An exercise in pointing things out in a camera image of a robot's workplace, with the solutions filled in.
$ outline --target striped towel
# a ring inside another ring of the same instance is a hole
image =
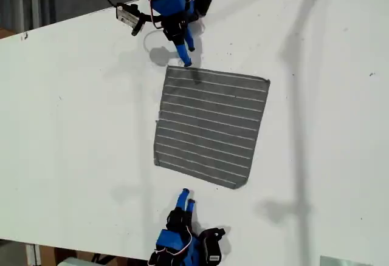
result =
[[[154,162],[231,189],[250,174],[270,81],[168,66]]]

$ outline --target gray cloth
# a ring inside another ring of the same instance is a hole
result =
[[[249,178],[270,81],[167,68],[154,141],[157,166],[231,189]]]

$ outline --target white table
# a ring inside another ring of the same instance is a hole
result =
[[[151,24],[134,38],[107,9],[1,40],[0,237],[148,259],[187,187],[201,227],[227,229],[222,265],[386,266],[387,2],[213,1],[194,66],[271,80],[238,190],[154,166],[179,62]]]

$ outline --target white stripe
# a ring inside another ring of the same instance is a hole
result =
[[[159,162],[160,162],[160,163],[169,164],[169,165],[172,165],[172,166],[175,166],[175,167],[184,169],[184,170],[196,172],[196,173],[198,173],[198,174],[201,174],[201,175],[204,175],[204,176],[207,176],[207,177],[211,177],[211,178],[214,178],[214,179],[218,179],[218,180],[225,181],[225,182],[228,182],[228,183],[231,183],[231,184],[235,184],[235,185],[236,185],[236,183],[234,183],[234,182],[231,182],[231,181],[228,181],[228,180],[224,180],[224,179],[221,179],[221,178],[217,178],[217,177],[213,177],[213,176],[210,176],[210,175],[208,175],[208,174],[204,174],[204,173],[199,172],[199,171],[196,171],[196,170],[191,170],[191,169],[185,168],[185,167],[183,167],[183,166],[175,165],[175,164],[172,164],[172,163],[169,163],[169,162],[165,162],[165,161],[159,161]]]
[[[206,72],[204,70],[190,70],[190,69],[180,69],[177,67],[169,67],[171,70],[179,70],[180,72],[194,72],[194,73],[209,73],[210,75],[217,75],[217,76],[222,76],[222,77],[232,77],[232,78],[238,78],[238,79],[245,79],[245,80],[252,80],[252,81],[260,81],[260,82],[265,82],[266,80],[262,79],[255,79],[255,78],[248,78],[248,77],[242,77],[242,76],[236,76],[236,75],[229,75],[229,74],[220,74],[220,73],[213,73],[213,72]]]
[[[200,127],[200,126],[196,126],[196,125],[192,125],[192,124],[187,124],[187,123],[183,123],[183,122],[179,122],[179,121],[168,120],[168,119],[164,119],[164,118],[160,118],[159,120],[165,120],[165,121],[169,121],[169,122],[174,122],[174,123],[178,123],[178,124],[182,124],[182,125],[191,126],[191,127],[193,127],[193,128],[205,129],[206,131],[212,131],[212,132],[217,132],[217,133],[219,133],[219,134],[229,135],[229,136],[231,136],[231,137],[239,137],[239,138],[243,138],[243,139],[245,139],[245,140],[252,140],[252,141],[254,141],[254,138],[241,137],[241,136],[239,136],[239,135],[228,134],[228,133],[226,133],[226,132],[216,131],[216,130],[209,129],[209,128],[202,128],[202,127]]]
[[[157,143],[157,142],[156,142],[156,145],[167,146],[168,148],[178,149],[179,151],[188,152],[189,154],[198,155],[199,157],[203,157],[203,158],[207,158],[207,159],[212,159],[212,160],[215,160],[215,161],[223,162],[223,163],[226,163],[226,164],[238,166],[238,167],[245,168],[245,169],[250,169],[249,167],[246,167],[246,166],[243,166],[243,165],[238,165],[238,164],[235,164],[235,163],[232,163],[232,162],[227,162],[227,161],[223,161],[223,160],[220,160],[220,159],[217,159],[217,158],[209,157],[207,155],[198,154],[197,152],[187,151],[186,149],[176,148],[175,146],[164,145],[163,143]]]
[[[192,137],[200,137],[200,138],[203,138],[205,140],[211,140],[213,142],[217,142],[217,143],[223,143],[225,145],[230,145],[230,146],[237,146],[239,148],[243,148],[243,149],[249,149],[250,151],[252,151],[252,149],[250,148],[247,148],[245,146],[239,146],[239,145],[233,145],[232,143],[226,143],[226,142],[222,142],[221,140],[213,140],[212,138],[207,138],[207,137],[201,137],[200,135],[196,135],[196,134],[190,134],[189,132],[184,132],[184,131],[177,131],[175,129],[171,129],[171,128],[164,128],[162,126],[159,126],[159,128],[161,129],[166,129],[168,131],[175,131],[175,132],[179,132],[180,134],[187,134],[187,135],[191,135]]]
[[[224,172],[224,173],[228,173],[228,174],[232,174],[232,175],[236,175],[236,176],[239,176],[239,177],[246,178],[245,175],[241,175],[241,174],[237,174],[237,173],[233,173],[233,172],[228,172],[228,171],[225,171],[225,170],[223,170],[223,169],[219,169],[219,168],[215,168],[215,167],[212,167],[212,166],[208,166],[208,165],[205,165],[205,164],[196,162],[196,161],[192,161],[192,160],[188,160],[188,159],[185,159],[185,158],[182,158],[182,157],[178,157],[178,156],[176,156],[176,155],[167,154],[166,152],[159,152],[159,151],[156,151],[156,152],[157,152],[158,154],[168,155],[168,156],[170,156],[170,157],[174,157],[174,158],[177,158],[177,159],[181,159],[181,160],[184,160],[184,161],[186,161],[186,162],[194,163],[194,164],[201,165],[201,166],[204,166],[204,167],[207,167],[207,168],[210,168],[210,169],[215,169],[215,170],[218,170],[218,171],[222,171],[222,172]]]
[[[179,89],[187,89],[187,90],[193,90],[193,91],[198,91],[198,92],[204,92],[204,93],[209,93],[209,94],[215,94],[215,95],[220,95],[220,96],[227,96],[231,98],[239,98],[239,99],[245,99],[245,100],[252,100],[252,101],[257,101],[257,102],[262,102],[262,100],[257,100],[257,99],[251,99],[251,98],[246,98],[246,97],[240,97],[240,96],[235,96],[235,95],[229,95],[229,94],[222,94],[222,93],[216,93],[216,92],[210,92],[210,91],[205,91],[205,90],[200,90],[200,89],[195,89],[195,88],[188,88],[188,87],[179,87],[179,86],[174,86],[174,85],[165,85],[165,87],[172,87],[172,88],[179,88]]]
[[[175,79],[175,80],[186,80],[186,81],[193,81],[193,79],[187,79],[187,78],[176,78],[176,77],[168,77],[169,79]],[[214,83],[214,82],[208,82],[208,81],[201,81],[205,84],[212,84],[212,85],[218,85],[218,86],[224,86],[224,87],[232,87],[232,88],[239,88],[239,89],[245,89],[245,90],[251,90],[251,91],[257,91],[257,92],[264,92],[265,90],[261,89],[254,89],[254,88],[246,88],[246,87],[240,87],[240,86],[234,86],[234,85],[227,85],[227,84],[220,84],[220,83]]]
[[[241,118],[241,119],[246,119],[246,120],[251,120],[251,121],[259,122],[259,120],[253,119],[253,118],[237,116],[237,115],[232,115],[232,114],[226,114],[226,113],[221,113],[221,112],[215,112],[215,111],[206,110],[206,109],[203,109],[203,108],[197,108],[197,107],[187,106],[187,105],[178,104],[178,103],[172,103],[172,102],[167,102],[167,101],[162,101],[162,103],[166,103],[166,104],[170,104],[170,105],[176,105],[176,106],[182,106],[182,107],[197,109],[197,110],[206,111],[206,112],[210,112],[210,113],[215,113],[215,114],[220,114],[220,115],[231,116],[231,117],[236,117],[236,118]]]
[[[214,101],[208,101],[208,100],[203,100],[203,99],[198,99],[198,98],[188,97],[188,96],[183,96],[183,95],[168,94],[168,93],[164,93],[163,95],[174,96],[174,97],[181,97],[181,98],[186,98],[186,99],[192,99],[192,100],[197,100],[197,101],[201,101],[201,102],[208,102],[208,103],[212,103],[212,104],[224,105],[224,106],[233,107],[233,108],[240,108],[240,109],[245,109],[245,110],[251,110],[251,111],[255,111],[255,112],[263,112],[262,110],[257,110],[257,109],[252,109],[252,108],[245,108],[245,107],[241,107],[241,106],[224,104],[224,103],[219,103],[219,102],[214,102]]]
[[[228,124],[228,123],[224,123],[224,122],[220,122],[220,121],[216,121],[216,120],[209,120],[209,119],[206,119],[206,118],[201,118],[201,117],[187,115],[187,114],[173,112],[173,111],[161,110],[160,112],[166,112],[166,113],[172,113],[172,114],[182,115],[182,116],[186,116],[186,117],[192,117],[192,118],[195,118],[195,119],[200,119],[200,120],[205,120],[205,121],[209,121],[209,122],[214,122],[214,123],[217,123],[217,124],[223,124],[223,125],[232,126],[233,128],[241,128],[241,129],[248,129],[250,131],[256,131],[256,129],[254,129],[254,128],[245,128],[244,126]]]
[[[250,160],[250,158],[244,157],[244,156],[242,156],[242,155],[236,155],[236,154],[232,154],[231,152],[220,151],[220,150],[218,150],[218,149],[209,148],[209,147],[207,147],[207,146],[197,145],[196,143],[186,142],[185,140],[179,140],[179,139],[174,138],[174,137],[166,137],[166,136],[164,136],[164,135],[159,135],[159,134],[157,134],[157,136],[158,136],[158,137],[163,137],[163,138],[169,138],[170,140],[176,140],[176,141],[178,141],[178,142],[188,143],[189,145],[199,146],[200,148],[211,149],[212,151],[222,152],[223,154],[233,155],[233,156],[235,156],[235,157],[239,157],[239,158],[244,158],[244,159]]]

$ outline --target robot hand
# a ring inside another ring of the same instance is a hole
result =
[[[188,195],[189,190],[183,189],[167,218],[167,229],[160,232],[149,266],[216,266],[220,263],[218,242],[225,231],[212,228],[196,235],[191,226],[195,201],[188,199],[185,209]]]

